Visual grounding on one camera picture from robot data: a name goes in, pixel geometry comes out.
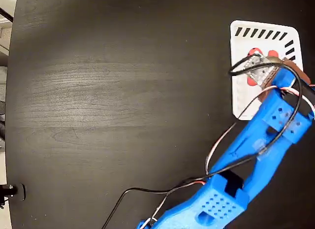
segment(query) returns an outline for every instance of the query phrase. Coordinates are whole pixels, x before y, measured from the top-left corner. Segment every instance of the red object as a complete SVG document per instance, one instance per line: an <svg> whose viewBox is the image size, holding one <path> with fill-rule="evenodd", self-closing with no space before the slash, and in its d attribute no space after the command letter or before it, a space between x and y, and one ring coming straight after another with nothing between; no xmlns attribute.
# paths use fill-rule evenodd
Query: red object
<svg viewBox="0 0 315 229"><path fill-rule="evenodd" d="M279 53L277 52L277 51L275 51L275 50L270 50L269 52L268 52L268 56L273 56L273 57L279 57Z"/></svg>
<svg viewBox="0 0 315 229"><path fill-rule="evenodd" d="M256 81L254 81L253 79L251 79L249 76L247 77L247 84L248 84L249 86L256 86L256 85L257 85Z"/></svg>
<svg viewBox="0 0 315 229"><path fill-rule="evenodd" d="M262 54L262 51L261 51L259 48L252 48L252 49L248 52L248 55L252 55L252 54L254 54L256 51L259 52L260 54Z"/></svg>

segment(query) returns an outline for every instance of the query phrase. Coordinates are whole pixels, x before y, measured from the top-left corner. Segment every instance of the table surface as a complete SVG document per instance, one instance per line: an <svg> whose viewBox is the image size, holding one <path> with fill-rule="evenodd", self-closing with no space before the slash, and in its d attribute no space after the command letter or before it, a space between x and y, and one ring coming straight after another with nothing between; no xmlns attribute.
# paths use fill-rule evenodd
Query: table surface
<svg viewBox="0 0 315 229"><path fill-rule="evenodd" d="M10 202L13 229L99 229L124 189L165 189L203 174L210 146L234 120L230 23L295 27L304 71L315 80L310 1L18 0L6 167L27 199ZM312 133L227 228L315 224ZM174 194L164 209L195 190ZM130 193L108 229L135 228L160 200Z"/></svg>

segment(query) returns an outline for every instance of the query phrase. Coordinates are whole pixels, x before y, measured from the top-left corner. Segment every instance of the black stripe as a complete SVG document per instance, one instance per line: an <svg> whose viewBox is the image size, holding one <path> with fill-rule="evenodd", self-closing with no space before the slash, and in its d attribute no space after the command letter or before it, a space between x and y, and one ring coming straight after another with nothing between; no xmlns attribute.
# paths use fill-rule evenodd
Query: black stripe
<svg viewBox="0 0 315 229"><path fill-rule="evenodd" d="M250 28L246 28L246 30L245 30L245 32L243 34L243 37L245 37L248 34L249 31L250 31Z"/></svg>
<svg viewBox="0 0 315 229"><path fill-rule="evenodd" d="M237 31L236 31L235 36L238 36L238 35L240 34L241 30L242 30L242 27L239 27L239 28L237 29Z"/></svg>
<svg viewBox="0 0 315 229"><path fill-rule="evenodd" d="M287 35L287 32L284 32L283 35L280 37L279 40L282 40Z"/></svg>
<svg viewBox="0 0 315 229"><path fill-rule="evenodd" d="M280 34L280 31L277 31L275 36L272 39L275 39L276 37L278 37L279 34Z"/></svg>
<svg viewBox="0 0 315 229"><path fill-rule="evenodd" d="M288 46L290 46L292 44L293 44L293 40L291 40L289 43L287 43L284 47L286 48L286 47L288 47Z"/></svg>
<svg viewBox="0 0 315 229"><path fill-rule="evenodd" d="M254 31L253 31L252 34L251 34L251 38L254 37L254 35L257 33L257 31L258 31L258 29L254 29Z"/></svg>
<svg viewBox="0 0 315 229"><path fill-rule="evenodd" d="M258 38L261 38L262 35L266 32L266 30L261 30L260 34L258 35Z"/></svg>
<svg viewBox="0 0 315 229"><path fill-rule="evenodd" d="M294 52L294 48L291 48L289 51L287 51L285 54L288 55L290 53L293 53Z"/></svg>
<svg viewBox="0 0 315 229"><path fill-rule="evenodd" d="M267 35L266 35L265 38L266 38L266 39L269 38L269 36L272 34L272 32L273 32L273 31L269 31L269 32L267 33Z"/></svg>

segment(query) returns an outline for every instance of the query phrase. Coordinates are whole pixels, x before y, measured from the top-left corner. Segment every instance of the mounting hole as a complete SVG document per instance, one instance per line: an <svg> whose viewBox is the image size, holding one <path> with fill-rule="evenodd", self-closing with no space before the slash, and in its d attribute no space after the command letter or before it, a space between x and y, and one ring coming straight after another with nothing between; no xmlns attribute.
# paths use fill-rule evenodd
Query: mounting hole
<svg viewBox="0 0 315 229"><path fill-rule="evenodd" d="M206 212L201 212L197 217L196 217L196 221L202 225L202 226L210 226L213 221L214 221L214 217L212 217L211 215L207 214Z"/></svg>

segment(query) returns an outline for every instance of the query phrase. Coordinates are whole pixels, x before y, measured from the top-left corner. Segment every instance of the red wire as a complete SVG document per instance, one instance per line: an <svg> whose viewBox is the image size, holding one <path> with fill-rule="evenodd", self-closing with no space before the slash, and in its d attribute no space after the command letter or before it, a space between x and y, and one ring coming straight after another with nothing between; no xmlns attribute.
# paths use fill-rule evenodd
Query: red wire
<svg viewBox="0 0 315 229"><path fill-rule="evenodd" d="M199 183L199 184L202 184L202 185L205 185L206 183L204 181L194 181L195 184Z"/></svg>

